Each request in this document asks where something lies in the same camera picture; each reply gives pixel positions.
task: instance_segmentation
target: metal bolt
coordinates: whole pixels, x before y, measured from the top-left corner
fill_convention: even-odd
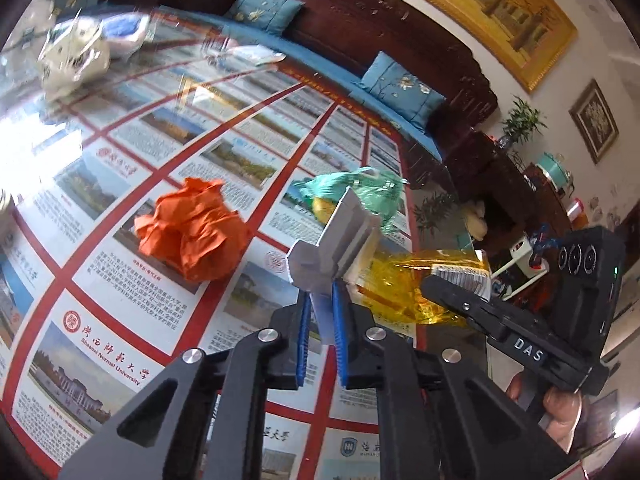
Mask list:
[[[442,358],[447,363],[457,363],[462,359],[462,354],[455,348],[447,348],[442,351]]]
[[[258,339],[263,343],[270,343],[276,341],[278,338],[278,331],[274,328],[263,328],[258,332]]]
[[[386,337],[386,332],[384,328],[372,326],[366,331],[365,335],[371,341],[382,341]]]
[[[199,348],[190,348],[184,354],[182,354],[182,360],[188,365],[197,363],[204,353]]]

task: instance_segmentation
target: gold framed painting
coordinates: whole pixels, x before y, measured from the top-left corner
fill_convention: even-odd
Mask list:
[[[580,130],[593,162],[598,164],[620,132],[595,79],[584,89],[571,108],[570,114]]]
[[[426,0],[475,36],[531,93],[577,30],[553,0]]]

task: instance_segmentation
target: small framed picture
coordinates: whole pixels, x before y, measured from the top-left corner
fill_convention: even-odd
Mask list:
[[[619,131],[595,79],[591,80],[582,92],[570,113],[584,138],[591,158],[595,164],[599,163],[615,142]]]

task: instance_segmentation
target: yellow transparent packaging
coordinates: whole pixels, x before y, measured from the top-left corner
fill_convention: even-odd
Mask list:
[[[491,271],[482,251],[425,250],[417,254],[377,252],[356,284],[360,301],[389,321],[464,325],[465,320],[420,293],[420,282],[430,274],[489,299]]]

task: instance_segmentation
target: orange crumpled paper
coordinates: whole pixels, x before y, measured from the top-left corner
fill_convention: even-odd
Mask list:
[[[251,235],[238,212],[225,206],[223,184],[187,177],[182,189],[161,196],[153,216],[135,219],[140,252],[175,267],[192,282],[231,273]]]

